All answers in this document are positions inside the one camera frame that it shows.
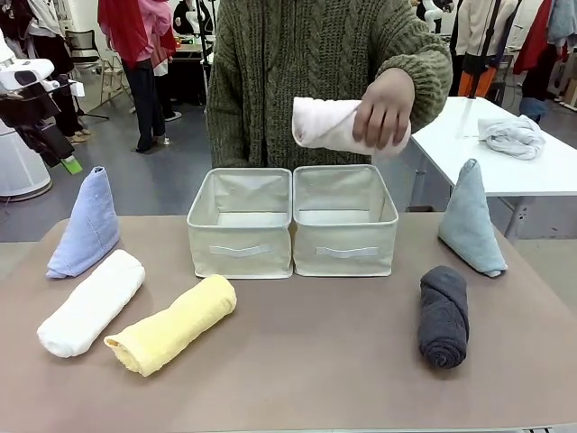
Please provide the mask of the white cylindrical air purifier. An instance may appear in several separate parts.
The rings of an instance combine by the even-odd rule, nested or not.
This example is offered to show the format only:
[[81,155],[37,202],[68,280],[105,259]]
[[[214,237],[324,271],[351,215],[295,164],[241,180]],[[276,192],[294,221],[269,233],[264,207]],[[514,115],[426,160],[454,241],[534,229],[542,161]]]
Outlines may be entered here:
[[39,197],[52,186],[50,174],[35,151],[0,119],[0,201]]

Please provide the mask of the yellow towel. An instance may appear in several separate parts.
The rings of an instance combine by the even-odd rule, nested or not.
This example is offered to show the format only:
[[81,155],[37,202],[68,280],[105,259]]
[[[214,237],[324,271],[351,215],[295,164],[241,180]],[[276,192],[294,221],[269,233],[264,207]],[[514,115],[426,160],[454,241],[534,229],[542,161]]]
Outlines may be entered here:
[[231,282],[221,275],[211,275],[166,309],[105,337],[104,343],[129,371],[148,377],[233,313],[236,303]]

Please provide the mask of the lavender blue cone-folded towel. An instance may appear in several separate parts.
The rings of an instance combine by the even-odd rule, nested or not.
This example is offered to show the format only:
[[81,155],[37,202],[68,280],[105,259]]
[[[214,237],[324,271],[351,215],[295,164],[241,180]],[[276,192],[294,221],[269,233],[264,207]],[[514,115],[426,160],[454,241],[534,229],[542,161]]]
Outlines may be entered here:
[[60,243],[47,264],[53,280],[78,277],[120,240],[114,198],[104,167],[92,169],[80,185]]

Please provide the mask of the cream fabric storage bin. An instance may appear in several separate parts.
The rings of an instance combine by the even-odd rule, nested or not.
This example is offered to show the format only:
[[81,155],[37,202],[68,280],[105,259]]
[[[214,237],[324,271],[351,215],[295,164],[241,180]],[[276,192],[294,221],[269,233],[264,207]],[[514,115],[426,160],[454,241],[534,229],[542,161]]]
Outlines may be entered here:
[[195,275],[284,279],[292,274],[292,173],[209,171],[187,215]]
[[293,220],[293,262],[297,274],[391,274],[398,211],[375,166],[295,169]]

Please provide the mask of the person's left forearm green sleeve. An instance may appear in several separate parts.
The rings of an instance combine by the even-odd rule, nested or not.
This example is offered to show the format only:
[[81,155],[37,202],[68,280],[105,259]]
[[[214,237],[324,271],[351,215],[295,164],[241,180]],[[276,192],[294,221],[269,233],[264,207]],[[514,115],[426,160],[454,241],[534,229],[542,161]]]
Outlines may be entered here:
[[452,78],[452,63],[447,45],[436,37],[402,43],[378,44],[375,72],[378,77],[388,69],[401,69],[411,78],[415,99],[410,110],[413,131],[432,123],[441,113],[448,97]]

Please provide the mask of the light teal cone-folded towel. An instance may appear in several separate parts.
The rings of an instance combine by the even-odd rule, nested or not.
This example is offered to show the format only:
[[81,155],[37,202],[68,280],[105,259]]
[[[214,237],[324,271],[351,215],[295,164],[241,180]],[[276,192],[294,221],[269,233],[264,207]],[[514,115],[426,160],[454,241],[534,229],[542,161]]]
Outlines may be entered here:
[[490,220],[481,166],[475,159],[460,169],[438,237],[478,273],[497,278],[508,269]]

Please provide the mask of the pink towel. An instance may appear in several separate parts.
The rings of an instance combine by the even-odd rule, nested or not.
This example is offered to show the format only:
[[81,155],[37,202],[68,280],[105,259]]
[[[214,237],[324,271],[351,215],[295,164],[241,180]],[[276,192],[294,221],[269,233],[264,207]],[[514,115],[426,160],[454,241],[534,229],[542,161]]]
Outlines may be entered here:
[[292,135],[296,144],[307,149],[327,149],[365,156],[393,157],[407,146],[411,124],[399,143],[391,136],[383,148],[370,147],[353,138],[353,125],[361,100],[324,100],[295,97],[292,111]]

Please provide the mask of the dark grey towel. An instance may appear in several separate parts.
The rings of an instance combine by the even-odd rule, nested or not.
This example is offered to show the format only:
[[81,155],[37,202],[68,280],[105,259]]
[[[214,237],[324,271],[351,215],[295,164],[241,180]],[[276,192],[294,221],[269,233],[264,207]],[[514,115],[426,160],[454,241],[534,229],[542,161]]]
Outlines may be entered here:
[[467,282],[455,269],[436,266],[420,280],[418,350],[430,366],[453,369],[465,360],[469,337]]

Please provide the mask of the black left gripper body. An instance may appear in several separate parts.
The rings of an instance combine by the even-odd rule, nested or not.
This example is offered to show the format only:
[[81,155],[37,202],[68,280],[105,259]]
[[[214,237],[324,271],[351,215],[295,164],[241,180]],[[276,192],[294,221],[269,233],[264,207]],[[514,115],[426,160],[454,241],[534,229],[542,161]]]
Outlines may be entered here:
[[22,139],[51,168],[61,165],[61,160],[74,152],[70,140],[55,124],[25,125],[22,127]]

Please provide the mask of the person's left hand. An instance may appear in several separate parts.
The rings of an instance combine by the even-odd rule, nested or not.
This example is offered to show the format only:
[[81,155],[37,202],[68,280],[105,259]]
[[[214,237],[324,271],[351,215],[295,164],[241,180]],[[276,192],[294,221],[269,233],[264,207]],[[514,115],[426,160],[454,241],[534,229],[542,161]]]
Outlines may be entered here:
[[383,149],[403,140],[415,100],[411,77],[402,69],[384,70],[366,89],[353,122],[353,138]]

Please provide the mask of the hanging red garment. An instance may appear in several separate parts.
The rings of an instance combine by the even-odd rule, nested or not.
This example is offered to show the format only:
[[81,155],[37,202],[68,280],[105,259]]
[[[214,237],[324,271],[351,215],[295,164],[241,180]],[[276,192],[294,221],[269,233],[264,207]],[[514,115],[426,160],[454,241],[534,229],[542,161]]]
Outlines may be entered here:
[[514,75],[520,75],[535,67],[541,52],[548,46],[547,25],[553,2],[554,0],[543,0],[537,9],[536,17],[514,64]]

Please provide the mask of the black tripod pole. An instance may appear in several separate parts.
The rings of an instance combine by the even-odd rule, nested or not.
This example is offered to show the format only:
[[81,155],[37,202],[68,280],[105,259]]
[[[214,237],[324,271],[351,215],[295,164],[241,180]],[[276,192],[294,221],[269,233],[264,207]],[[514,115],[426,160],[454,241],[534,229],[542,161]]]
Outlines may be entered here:
[[493,0],[492,2],[492,11],[490,15],[489,24],[486,28],[485,38],[481,48],[481,54],[478,55],[477,60],[472,60],[472,56],[470,56],[470,61],[468,65],[470,66],[470,71],[472,73],[472,83],[470,92],[468,94],[469,99],[474,99],[476,97],[477,88],[479,86],[479,82],[481,79],[481,74],[485,70],[487,52],[490,46],[492,36],[494,34],[494,26],[497,20],[497,16],[499,14],[500,3],[501,0]]

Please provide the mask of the black mesh office chair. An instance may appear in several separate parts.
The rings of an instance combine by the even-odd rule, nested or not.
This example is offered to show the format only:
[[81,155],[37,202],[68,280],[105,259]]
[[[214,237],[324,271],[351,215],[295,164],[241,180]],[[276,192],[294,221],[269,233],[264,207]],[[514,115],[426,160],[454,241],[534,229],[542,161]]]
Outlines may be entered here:
[[88,31],[65,31],[65,42],[69,48],[69,55],[75,67],[90,69],[101,60],[96,45],[94,30]]

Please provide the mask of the person in red and pink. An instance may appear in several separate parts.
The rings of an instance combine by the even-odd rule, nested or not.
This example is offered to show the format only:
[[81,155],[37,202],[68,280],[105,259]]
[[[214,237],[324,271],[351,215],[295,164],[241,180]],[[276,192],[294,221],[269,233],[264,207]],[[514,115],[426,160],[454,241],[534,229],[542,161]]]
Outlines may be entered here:
[[98,0],[97,21],[118,54],[137,115],[138,153],[166,142],[154,68],[176,49],[168,0]]

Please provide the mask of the white towel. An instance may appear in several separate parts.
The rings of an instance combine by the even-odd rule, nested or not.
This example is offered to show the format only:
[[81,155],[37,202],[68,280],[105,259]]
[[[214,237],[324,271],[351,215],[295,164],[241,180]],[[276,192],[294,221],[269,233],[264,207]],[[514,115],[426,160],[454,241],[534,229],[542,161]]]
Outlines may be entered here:
[[41,345],[60,358],[84,354],[144,279],[145,270],[138,259],[124,250],[114,251],[40,324],[37,336]]

